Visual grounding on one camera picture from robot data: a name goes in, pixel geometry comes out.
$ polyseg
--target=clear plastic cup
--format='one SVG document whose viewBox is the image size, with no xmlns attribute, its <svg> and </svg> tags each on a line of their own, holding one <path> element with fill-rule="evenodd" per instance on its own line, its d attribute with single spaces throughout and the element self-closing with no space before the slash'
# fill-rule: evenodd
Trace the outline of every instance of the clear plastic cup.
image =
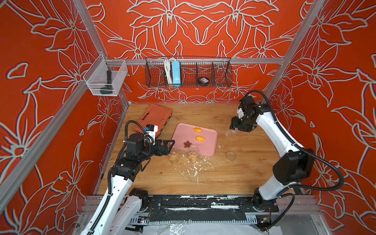
<svg viewBox="0 0 376 235">
<path fill-rule="evenodd" d="M 235 130 L 228 130 L 228 131 L 225 133 L 225 136 L 226 136 L 227 138 L 231 138 L 231 137 L 234 137 L 234 136 L 236 136 L 236 135 L 238 135 L 238 134 L 240 134 L 240 133 L 241 133 L 241 131 L 238 130 L 238 129 L 235 129 Z"/>
<path fill-rule="evenodd" d="M 175 164 L 179 161 L 179 149 L 175 146 L 171 148 L 169 155 L 167 155 L 170 163 Z"/>
<path fill-rule="evenodd" d="M 199 159 L 199 148 L 197 146 L 191 146 L 188 149 L 188 160 L 191 162 L 197 162 Z"/>
<path fill-rule="evenodd" d="M 234 161 L 236 158 L 236 154 L 233 151 L 227 151 L 225 157 L 227 161 Z"/>
</svg>

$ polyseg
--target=pink cutting board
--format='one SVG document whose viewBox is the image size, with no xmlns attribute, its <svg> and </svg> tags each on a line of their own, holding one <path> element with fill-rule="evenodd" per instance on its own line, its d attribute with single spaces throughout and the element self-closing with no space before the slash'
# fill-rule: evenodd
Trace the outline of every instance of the pink cutting board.
<svg viewBox="0 0 376 235">
<path fill-rule="evenodd" d="M 202 132 L 196 132 L 194 128 L 201 128 Z M 205 141 L 197 141 L 196 137 L 202 136 Z M 179 150 L 188 151 L 188 148 L 184 147 L 184 143 L 189 141 L 191 146 L 197 146 L 199 148 L 199 154 L 206 157 L 213 157 L 215 154 L 215 146 L 217 145 L 218 132 L 216 130 L 208 129 L 205 127 L 194 126 L 186 123 L 179 123 L 176 126 L 172 139 L 175 141 L 175 145 Z"/>
</svg>

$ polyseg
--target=orange wallpaper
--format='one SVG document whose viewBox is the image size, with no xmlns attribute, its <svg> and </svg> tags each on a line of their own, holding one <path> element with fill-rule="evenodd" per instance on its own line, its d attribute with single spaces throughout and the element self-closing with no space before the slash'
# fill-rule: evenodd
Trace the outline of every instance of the orange wallpaper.
<svg viewBox="0 0 376 235">
<path fill-rule="evenodd" d="M 98 56 L 71 0 L 0 3 L 0 183 Z M 93 193 L 124 107 L 87 91 L 0 215 L 0 234 L 65 234 Z"/>
<path fill-rule="evenodd" d="M 0 4 L 0 183 L 98 56 L 73 3 Z"/>
<path fill-rule="evenodd" d="M 376 233 L 375 13 L 374 1 L 327 1 L 271 96 L 291 134 L 345 177 L 340 190 L 312 191 L 333 234 Z M 305 183 L 338 180 L 314 169 Z"/>
<path fill-rule="evenodd" d="M 94 187 L 124 107 L 83 95 L 0 216 L 0 233 L 71 234 Z"/>
<path fill-rule="evenodd" d="M 143 59 L 163 55 L 283 57 L 312 1 L 85 2 L 110 58 Z M 237 102 L 245 89 L 263 90 L 277 65 L 234 69 L 234 84 L 226 89 L 157 89 L 145 87 L 142 66 L 130 66 L 123 89 L 129 100 L 138 103 Z"/>
</svg>

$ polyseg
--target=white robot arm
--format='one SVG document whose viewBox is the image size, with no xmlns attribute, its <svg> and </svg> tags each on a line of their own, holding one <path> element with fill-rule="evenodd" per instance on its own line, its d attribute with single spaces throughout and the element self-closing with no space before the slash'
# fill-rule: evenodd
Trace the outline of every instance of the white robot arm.
<svg viewBox="0 0 376 235">
<path fill-rule="evenodd" d="M 298 181 L 310 176 L 314 158 L 301 151 L 298 146 L 303 146 L 281 124 L 279 125 L 284 132 L 277 126 L 279 121 L 273 117 L 272 110 L 267 105 L 256 104 L 252 96 L 245 96 L 240 100 L 237 113 L 238 117 L 231 120 L 230 129 L 251 132 L 257 126 L 261 127 L 280 156 L 280 160 L 273 166 L 273 175 L 254 192 L 255 209 L 264 210 L 290 185 L 296 185 Z"/>
<path fill-rule="evenodd" d="M 137 124 L 144 133 L 134 133 L 128 138 L 127 128 L 129 123 Z M 115 165 L 109 170 L 109 187 L 81 235 L 124 234 L 131 218 L 138 211 L 146 210 L 149 204 L 147 191 L 134 188 L 127 196 L 123 207 L 118 211 L 137 173 L 143 171 L 149 163 L 147 162 L 142 167 L 142 162 L 150 161 L 150 158 L 154 155 L 168 155 L 175 143 L 174 140 L 155 140 L 158 126 L 147 125 L 145 131 L 137 122 L 131 120 L 126 123 L 125 129 L 124 146 Z"/>
</svg>

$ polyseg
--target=blue power strip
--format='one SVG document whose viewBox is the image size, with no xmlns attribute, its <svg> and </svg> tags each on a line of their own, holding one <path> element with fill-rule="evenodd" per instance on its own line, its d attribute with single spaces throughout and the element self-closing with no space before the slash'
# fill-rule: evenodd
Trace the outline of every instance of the blue power strip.
<svg viewBox="0 0 376 235">
<path fill-rule="evenodd" d="M 180 86 L 182 83 L 180 80 L 180 62 L 179 61 L 172 61 L 172 81 L 176 86 Z"/>
</svg>

